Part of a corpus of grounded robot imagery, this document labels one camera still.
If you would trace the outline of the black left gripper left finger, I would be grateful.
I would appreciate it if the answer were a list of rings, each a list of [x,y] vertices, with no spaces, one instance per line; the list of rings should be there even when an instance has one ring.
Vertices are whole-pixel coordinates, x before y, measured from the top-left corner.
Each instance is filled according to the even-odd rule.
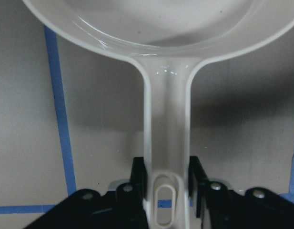
[[[143,199],[147,188],[143,157],[132,162],[130,180],[105,195],[81,189],[30,223],[29,229],[147,229]]]

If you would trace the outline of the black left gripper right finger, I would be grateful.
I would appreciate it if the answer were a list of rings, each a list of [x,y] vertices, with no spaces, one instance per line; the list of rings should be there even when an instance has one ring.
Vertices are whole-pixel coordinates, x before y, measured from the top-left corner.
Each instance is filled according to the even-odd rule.
[[[294,229],[294,203],[263,187],[240,195],[209,179],[196,156],[189,162],[189,197],[203,229]]]

